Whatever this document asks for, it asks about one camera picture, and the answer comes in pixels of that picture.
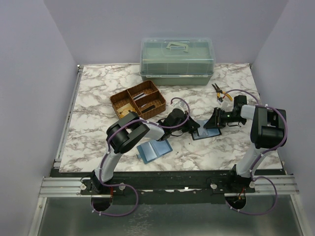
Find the screw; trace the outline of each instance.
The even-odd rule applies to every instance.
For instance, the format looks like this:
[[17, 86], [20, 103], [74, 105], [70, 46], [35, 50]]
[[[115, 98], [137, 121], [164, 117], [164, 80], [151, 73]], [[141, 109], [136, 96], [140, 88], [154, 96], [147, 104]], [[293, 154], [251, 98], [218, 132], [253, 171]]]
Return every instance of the screw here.
[[125, 188], [126, 188], [126, 186], [124, 186], [124, 185], [123, 185], [123, 186], [119, 186], [119, 189], [122, 190], [122, 191], [123, 191]]
[[255, 188], [255, 183], [253, 181], [251, 181], [250, 184], [249, 184], [249, 187], [250, 188]]
[[210, 184], [212, 189], [216, 189], [218, 186], [215, 183]]
[[81, 189], [81, 190], [86, 190], [86, 189], [87, 189], [87, 187], [86, 187], [86, 185], [85, 185], [85, 184], [83, 184], [83, 183], [82, 183], [82, 184], [80, 185], [80, 189]]

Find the pliers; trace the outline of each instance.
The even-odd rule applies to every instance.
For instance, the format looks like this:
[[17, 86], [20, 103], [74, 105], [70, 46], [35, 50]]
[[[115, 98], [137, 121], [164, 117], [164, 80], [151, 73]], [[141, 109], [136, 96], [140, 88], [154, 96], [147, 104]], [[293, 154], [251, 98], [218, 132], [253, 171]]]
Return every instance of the pliers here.
[[216, 92], [217, 92], [217, 99], [220, 101], [220, 102], [223, 102], [223, 98], [220, 96], [220, 93], [221, 94], [224, 94], [225, 96], [228, 97], [228, 99], [230, 99], [231, 101], [233, 101], [233, 98], [226, 92], [222, 91], [222, 89], [215, 83], [212, 84], [212, 86], [215, 88]]

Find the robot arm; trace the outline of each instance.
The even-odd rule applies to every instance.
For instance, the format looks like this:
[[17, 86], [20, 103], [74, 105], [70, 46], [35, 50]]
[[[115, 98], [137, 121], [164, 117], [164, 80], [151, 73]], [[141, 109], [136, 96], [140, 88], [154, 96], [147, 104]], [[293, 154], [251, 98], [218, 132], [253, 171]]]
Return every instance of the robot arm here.
[[[286, 119], [285, 110], [277, 110]], [[239, 95], [234, 98], [234, 107], [231, 112], [215, 108], [213, 115], [204, 125], [204, 128], [224, 128], [233, 122], [244, 125], [247, 119], [252, 120], [252, 144], [242, 160], [232, 169], [232, 171], [236, 171], [237, 176], [244, 178], [250, 178], [251, 171], [254, 175], [255, 170], [265, 158], [265, 155], [263, 155], [255, 163], [258, 156], [267, 149], [277, 146], [284, 138], [284, 122], [279, 115], [275, 111], [268, 110], [266, 107], [249, 106], [247, 105], [246, 96]]]
[[[101, 162], [98, 167], [94, 170], [92, 180], [96, 187], [100, 186], [100, 181], [106, 182], [113, 177], [114, 169], [119, 162], [121, 156], [130, 151], [142, 138], [150, 138], [157, 141], [163, 141], [169, 138], [172, 132], [181, 130], [183, 133], [189, 132], [192, 133], [197, 128], [200, 127], [198, 123], [196, 123], [191, 117], [187, 120], [187, 122], [177, 128], [166, 128], [163, 129], [158, 127], [158, 125], [162, 125], [164, 127], [172, 127], [178, 124], [181, 124], [186, 118], [187, 113], [184, 112], [184, 108], [182, 107], [181, 102], [179, 102], [173, 111], [168, 115], [164, 121], [159, 121], [158, 124], [154, 125], [146, 122], [136, 122], [131, 124], [127, 129], [121, 130], [117, 133], [111, 140], [111, 148], [109, 153], [107, 154], [106, 159]], [[107, 133], [107, 141], [109, 138], [121, 127], [128, 124], [129, 122], [140, 118], [137, 113], [131, 112], [113, 125], [111, 125], [106, 133]]]

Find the storage box handle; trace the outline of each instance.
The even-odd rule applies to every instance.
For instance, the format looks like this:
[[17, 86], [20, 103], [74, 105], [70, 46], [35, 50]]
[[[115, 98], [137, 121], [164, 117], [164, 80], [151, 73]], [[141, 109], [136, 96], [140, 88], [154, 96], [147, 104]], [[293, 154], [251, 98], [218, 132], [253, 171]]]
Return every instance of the storage box handle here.
[[166, 48], [171, 49], [172, 45], [173, 45], [173, 46], [180, 46], [180, 47], [183, 47], [183, 49], [184, 49], [183, 51], [186, 52], [186, 53], [188, 52], [188, 45], [185, 44], [185, 43], [169, 42]]

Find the metal floor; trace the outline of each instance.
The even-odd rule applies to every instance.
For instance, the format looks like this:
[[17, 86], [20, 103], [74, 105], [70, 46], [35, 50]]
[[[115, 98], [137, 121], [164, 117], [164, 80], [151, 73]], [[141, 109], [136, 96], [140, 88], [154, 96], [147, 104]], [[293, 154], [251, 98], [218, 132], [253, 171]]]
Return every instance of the metal floor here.
[[[273, 196], [248, 197], [244, 210], [263, 212]], [[131, 206], [112, 206], [126, 212]], [[276, 209], [264, 216], [247, 216], [226, 205], [140, 205], [125, 217], [92, 213], [89, 198], [48, 198], [40, 236], [302, 236], [292, 200], [280, 196]]]

